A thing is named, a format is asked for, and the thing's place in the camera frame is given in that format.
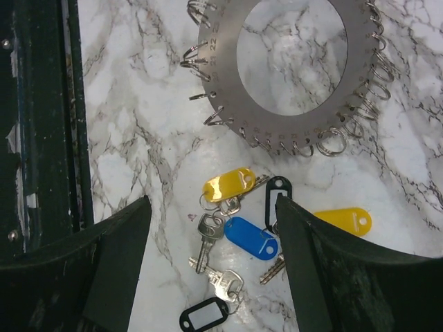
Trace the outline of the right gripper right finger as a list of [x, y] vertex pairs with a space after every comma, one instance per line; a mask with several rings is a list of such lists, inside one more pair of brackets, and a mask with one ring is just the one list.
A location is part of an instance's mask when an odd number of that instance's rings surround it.
[[442, 259], [341, 230], [285, 196], [275, 205], [301, 331], [441, 331]]

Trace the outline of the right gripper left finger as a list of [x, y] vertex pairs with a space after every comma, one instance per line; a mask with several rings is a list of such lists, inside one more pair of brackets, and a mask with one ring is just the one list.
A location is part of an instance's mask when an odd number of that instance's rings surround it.
[[127, 331], [151, 218], [142, 196], [85, 230], [1, 260], [1, 330]]

